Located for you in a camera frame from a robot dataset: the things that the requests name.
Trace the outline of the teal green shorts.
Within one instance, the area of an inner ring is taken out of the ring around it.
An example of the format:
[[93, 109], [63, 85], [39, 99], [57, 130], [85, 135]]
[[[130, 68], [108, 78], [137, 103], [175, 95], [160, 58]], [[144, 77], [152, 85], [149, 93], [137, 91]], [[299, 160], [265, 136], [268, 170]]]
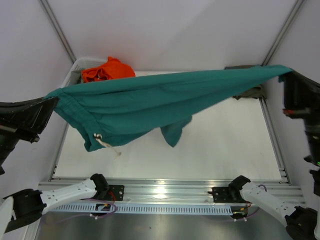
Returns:
[[58, 98], [55, 112], [78, 130], [88, 152], [103, 143], [126, 145], [156, 128], [174, 147], [194, 114], [290, 71], [270, 65], [136, 76], [75, 84], [48, 97]]

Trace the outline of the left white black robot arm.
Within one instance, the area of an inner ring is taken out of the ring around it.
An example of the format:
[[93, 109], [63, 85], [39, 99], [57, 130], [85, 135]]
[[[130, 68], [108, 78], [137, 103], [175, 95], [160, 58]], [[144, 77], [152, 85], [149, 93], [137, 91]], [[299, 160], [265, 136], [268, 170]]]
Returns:
[[[3, 164], [19, 141], [38, 142], [58, 103], [58, 98], [36, 98], [0, 104], [0, 162]], [[0, 234], [39, 220], [47, 212], [77, 200], [103, 200], [108, 196], [106, 178], [95, 173], [74, 185], [51, 191], [24, 189], [0, 200]]]

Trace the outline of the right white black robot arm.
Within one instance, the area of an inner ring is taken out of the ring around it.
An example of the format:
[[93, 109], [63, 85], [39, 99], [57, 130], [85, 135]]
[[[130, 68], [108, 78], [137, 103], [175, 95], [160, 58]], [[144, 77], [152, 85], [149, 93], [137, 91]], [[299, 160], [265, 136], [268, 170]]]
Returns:
[[[292, 71], [284, 81], [283, 113], [291, 119], [302, 119], [310, 154], [304, 160], [320, 165], [320, 85]], [[304, 208], [273, 196], [247, 177], [240, 175], [228, 185], [228, 196], [234, 202], [250, 202], [276, 220], [293, 240], [318, 240], [320, 238], [320, 212]]]

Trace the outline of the olive green folded shorts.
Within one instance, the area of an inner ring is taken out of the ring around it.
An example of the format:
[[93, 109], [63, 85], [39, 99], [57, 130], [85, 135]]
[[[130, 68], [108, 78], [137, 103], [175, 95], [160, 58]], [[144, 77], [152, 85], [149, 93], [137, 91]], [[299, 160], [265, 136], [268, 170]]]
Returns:
[[[226, 66], [225, 70], [233, 70], [233, 69], [249, 69], [253, 68], [254, 65], [236, 65], [236, 66]], [[259, 84], [255, 87], [252, 87], [241, 94], [234, 95], [232, 97], [233, 99], [236, 99], [237, 101], [240, 99], [267, 99], [266, 91], [262, 84]]]

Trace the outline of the orange shorts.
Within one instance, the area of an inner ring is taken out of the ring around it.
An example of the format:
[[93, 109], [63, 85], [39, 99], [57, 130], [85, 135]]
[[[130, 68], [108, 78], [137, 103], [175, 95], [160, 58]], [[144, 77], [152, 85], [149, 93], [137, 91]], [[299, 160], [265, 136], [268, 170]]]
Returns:
[[109, 56], [107, 62], [81, 71], [84, 83], [101, 82], [136, 76], [131, 66], [122, 63], [119, 59]]

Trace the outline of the white plastic basket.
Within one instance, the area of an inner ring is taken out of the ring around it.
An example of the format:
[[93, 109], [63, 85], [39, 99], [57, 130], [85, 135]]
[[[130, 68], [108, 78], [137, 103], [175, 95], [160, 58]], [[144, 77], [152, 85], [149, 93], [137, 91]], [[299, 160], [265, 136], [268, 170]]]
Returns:
[[70, 68], [67, 76], [65, 77], [61, 87], [68, 87], [75, 85], [80, 79], [80, 73], [82, 70], [99, 67], [106, 63], [107, 59], [100, 59], [95, 57], [80, 57], [78, 58], [72, 67]]

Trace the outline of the right aluminium corner post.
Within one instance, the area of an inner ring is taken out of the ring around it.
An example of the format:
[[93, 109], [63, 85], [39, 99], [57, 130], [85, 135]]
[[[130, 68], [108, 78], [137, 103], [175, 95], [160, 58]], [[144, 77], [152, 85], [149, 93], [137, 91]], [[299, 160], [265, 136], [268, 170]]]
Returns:
[[286, 35], [288, 34], [290, 28], [294, 24], [295, 20], [297, 19], [298, 15], [300, 14], [300, 11], [303, 9], [303, 6], [306, 2], [307, 0], [296, 0], [294, 2], [293, 7], [290, 9], [280, 30], [278, 31], [275, 39], [273, 40], [270, 48], [268, 49], [267, 54], [261, 63], [261, 66], [267, 66], [271, 63], [276, 52], [279, 50], [283, 40], [285, 39]]

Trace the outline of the aluminium corner post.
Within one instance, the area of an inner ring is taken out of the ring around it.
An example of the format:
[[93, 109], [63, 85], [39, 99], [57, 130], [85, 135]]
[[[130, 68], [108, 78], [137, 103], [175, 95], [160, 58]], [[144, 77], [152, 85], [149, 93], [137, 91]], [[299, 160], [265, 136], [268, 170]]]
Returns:
[[50, 22], [59, 42], [61, 43], [65, 53], [67, 54], [69, 60], [74, 64], [75, 61], [77, 60], [66, 36], [65, 33], [61, 27], [61, 25], [59, 24], [59, 21], [49, 3], [48, 0], [39, 0], [38, 1], [40, 6], [42, 7], [48, 21]]
[[285, 39], [286, 35], [288, 34], [290, 28], [294, 24], [295, 20], [297, 19], [298, 15], [300, 14], [300, 11], [303, 9], [303, 6], [306, 2], [307, 0], [296, 0], [294, 2], [293, 7], [290, 9], [280, 30], [278, 31], [275, 39], [273, 40], [270, 48], [268, 49], [267, 54], [261, 63], [261, 66], [267, 66], [271, 63], [276, 52], [279, 50], [283, 40]]

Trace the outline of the left aluminium corner post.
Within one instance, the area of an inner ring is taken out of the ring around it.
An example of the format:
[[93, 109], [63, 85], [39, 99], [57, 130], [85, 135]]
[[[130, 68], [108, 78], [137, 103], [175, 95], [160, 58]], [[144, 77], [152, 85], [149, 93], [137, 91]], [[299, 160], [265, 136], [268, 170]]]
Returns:
[[42, 7], [48, 21], [50, 22], [59, 42], [61, 43], [65, 53], [67, 54], [69, 60], [74, 64], [75, 61], [77, 60], [66, 36], [65, 33], [61, 27], [61, 25], [59, 24], [59, 21], [49, 3], [48, 0], [39, 0], [38, 1], [40, 6]]

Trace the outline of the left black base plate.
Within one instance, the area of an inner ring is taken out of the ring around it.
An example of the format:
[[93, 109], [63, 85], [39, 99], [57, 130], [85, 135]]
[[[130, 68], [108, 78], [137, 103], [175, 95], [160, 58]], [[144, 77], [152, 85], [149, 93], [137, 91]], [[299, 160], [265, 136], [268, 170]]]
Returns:
[[104, 201], [123, 201], [125, 193], [124, 185], [109, 185], [109, 190], [107, 194], [102, 198]]

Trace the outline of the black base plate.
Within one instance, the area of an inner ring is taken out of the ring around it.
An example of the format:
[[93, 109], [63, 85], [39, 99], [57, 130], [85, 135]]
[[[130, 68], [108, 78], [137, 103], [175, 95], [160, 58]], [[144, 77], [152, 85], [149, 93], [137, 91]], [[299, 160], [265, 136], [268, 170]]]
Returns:
[[124, 185], [109, 185], [109, 190], [107, 194], [102, 198], [104, 201], [123, 201], [125, 193]]
[[214, 203], [242, 203], [243, 200], [238, 192], [225, 186], [215, 186], [207, 192], [212, 196]]

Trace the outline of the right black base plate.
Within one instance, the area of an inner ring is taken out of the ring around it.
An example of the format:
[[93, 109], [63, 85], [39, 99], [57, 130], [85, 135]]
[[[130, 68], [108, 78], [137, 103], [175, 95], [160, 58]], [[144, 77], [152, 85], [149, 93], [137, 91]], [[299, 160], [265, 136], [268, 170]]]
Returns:
[[243, 200], [238, 192], [225, 186], [215, 186], [207, 192], [212, 196], [214, 203], [242, 203]]

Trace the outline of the aluminium table edge rail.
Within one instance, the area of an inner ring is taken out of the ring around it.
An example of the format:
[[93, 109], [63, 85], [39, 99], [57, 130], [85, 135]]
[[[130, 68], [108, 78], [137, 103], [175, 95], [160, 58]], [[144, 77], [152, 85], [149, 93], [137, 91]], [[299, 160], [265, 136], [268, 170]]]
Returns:
[[[123, 202], [128, 204], [192, 204], [213, 202], [208, 194], [213, 187], [226, 187], [230, 180], [111, 179], [109, 185], [123, 185]], [[305, 205], [299, 186], [287, 182], [262, 182], [273, 196], [293, 204]]]

